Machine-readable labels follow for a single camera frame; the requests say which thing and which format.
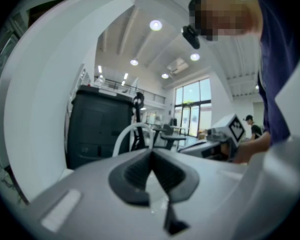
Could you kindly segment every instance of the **curved white surface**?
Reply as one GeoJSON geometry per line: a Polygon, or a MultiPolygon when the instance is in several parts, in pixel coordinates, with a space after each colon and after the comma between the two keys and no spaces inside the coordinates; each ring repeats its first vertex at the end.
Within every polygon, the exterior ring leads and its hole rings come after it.
{"type": "Polygon", "coordinates": [[[20,41],[16,44],[11,55],[9,56],[7,63],[4,67],[2,75],[0,77],[0,165],[5,168],[9,163],[6,144],[5,144],[5,134],[4,134],[4,111],[6,98],[8,93],[8,88],[12,77],[16,71],[17,65],[22,58],[22,54],[25,52],[26,48],[30,45],[32,37],[36,36],[43,26],[51,21],[54,17],[57,17],[66,8],[75,4],[80,0],[66,0],[60,3],[57,7],[52,8],[47,13],[45,13],[38,21],[36,21],[22,36],[20,41]]]}
{"type": "Polygon", "coordinates": [[[66,168],[65,110],[80,64],[106,27],[134,2],[80,0],[62,13],[51,11],[55,16],[39,20],[40,31],[27,32],[9,58],[6,68],[15,69],[5,102],[4,137],[14,176],[29,201],[66,168]]]}

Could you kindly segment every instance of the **large window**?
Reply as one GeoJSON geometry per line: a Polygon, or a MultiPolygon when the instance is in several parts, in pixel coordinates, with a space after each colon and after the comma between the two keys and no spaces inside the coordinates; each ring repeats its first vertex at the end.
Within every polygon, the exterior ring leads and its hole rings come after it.
{"type": "Polygon", "coordinates": [[[208,78],[175,90],[174,118],[178,127],[185,128],[185,134],[197,137],[199,131],[210,129],[211,108],[208,78]]]}

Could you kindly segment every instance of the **person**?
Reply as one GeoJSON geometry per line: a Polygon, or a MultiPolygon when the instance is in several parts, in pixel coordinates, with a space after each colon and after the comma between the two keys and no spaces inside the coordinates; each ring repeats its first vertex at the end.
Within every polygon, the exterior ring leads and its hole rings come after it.
{"type": "Polygon", "coordinates": [[[239,145],[234,162],[247,163],[290,136],[275,97],[300,60],[300,0],[191,0],[188,8],[190,25],[208,41],[223,35],[254,35],[260,41],[264,133],[239,145]]]}
{"type": "Polygon", "coordinates": [[[261,128],[254,123],[254,119],[253,119],[252,115],[248,114],[245,117],[245,121],[249,126],[251,126],[251,139],[250,140],[253,141],[253,140],[258,139],[262,135],[262,132],[261,132],[261,128]]]}

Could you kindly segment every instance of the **navy blue shirt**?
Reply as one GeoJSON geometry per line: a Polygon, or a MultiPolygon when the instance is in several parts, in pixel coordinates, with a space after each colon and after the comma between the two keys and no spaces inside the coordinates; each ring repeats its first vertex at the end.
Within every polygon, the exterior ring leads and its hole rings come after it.
{"type": "Polygon", "coordinates": [[[258,2],[263,17],[260,39],[263,84],[258,78],[258,85],[264,102],[264,130],[270,133],[271,144],[275,144],[290,135],[275,97],[292,75],[300,59],[300,14],[295,11],[300,11],[300,3],[298,4],[298,0],[258,2]]]}

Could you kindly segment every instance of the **cap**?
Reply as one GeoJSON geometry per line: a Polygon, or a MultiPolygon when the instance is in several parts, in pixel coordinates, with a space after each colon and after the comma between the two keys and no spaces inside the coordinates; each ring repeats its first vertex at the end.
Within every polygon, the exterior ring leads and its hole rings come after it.
{"type": "Polygon", "coordinates": [[[248,114],[248,115],[245,117],[245,119],[243,119],[243,120],[245,120],[245,121],[253,120],[253,117],[252,117],[252,115],[248,114]]]}

